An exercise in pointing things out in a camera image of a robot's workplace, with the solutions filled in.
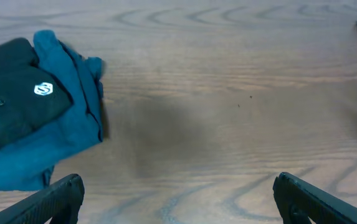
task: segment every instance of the folded clothing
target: folded clothing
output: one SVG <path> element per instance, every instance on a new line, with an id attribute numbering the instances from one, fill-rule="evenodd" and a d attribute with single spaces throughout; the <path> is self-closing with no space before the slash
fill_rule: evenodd
<path id="1" fill-rule="evenodd" d="M 0 45 L 0 148 L 33 133 L 72 105 L 64 87 L 36 68 L 38 62 L 26 39 Z"/>
<path id="2" fill-rule="evenodd" d="M 0 190 L 43 189 L 58 161 L 102 141 L 102 60 L 84 60 L 51 30 L 34 35 L 34 49 L 39 67 L 63 84 L 73 105 L 38 131 L 0 149 Z"/>

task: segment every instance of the wooden tabletop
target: wooden tabletop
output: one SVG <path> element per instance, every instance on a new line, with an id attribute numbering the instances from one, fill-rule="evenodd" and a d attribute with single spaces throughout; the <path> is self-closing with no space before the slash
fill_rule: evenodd
<path id="1" fill-rule="evenodd" d="M 107 63 L 108 137 L 60 162 L 79 223 L 281 223 L 290 172 L 357 207 L 356 0 L 2 0 Z M 0 211 L 33 192 L 0 192 Z"/>

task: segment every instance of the teal cloth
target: teal cloth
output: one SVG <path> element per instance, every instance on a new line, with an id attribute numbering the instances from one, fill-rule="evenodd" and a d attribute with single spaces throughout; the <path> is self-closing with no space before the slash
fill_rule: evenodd
<path id="1" fill-rule="evenodd" d="M 63 84 L 73 105 L 55 121 L 0 149 L 0 190 L 43 189 L 58 161 L 103 140 L 102 60 L 84 60 L 59 42 L 51 30 L 34 34 L 34 49 L 39 67 Z"/>

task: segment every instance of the white logo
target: white logo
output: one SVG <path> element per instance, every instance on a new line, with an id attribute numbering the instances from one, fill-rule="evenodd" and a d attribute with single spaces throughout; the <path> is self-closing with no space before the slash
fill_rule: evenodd
<path id="1" fill-rule="evenodd" d="M 46 96 L 53 92 L 51 83 L 41 83 L 34 87 L 34 93 L 40 96 Z"/>

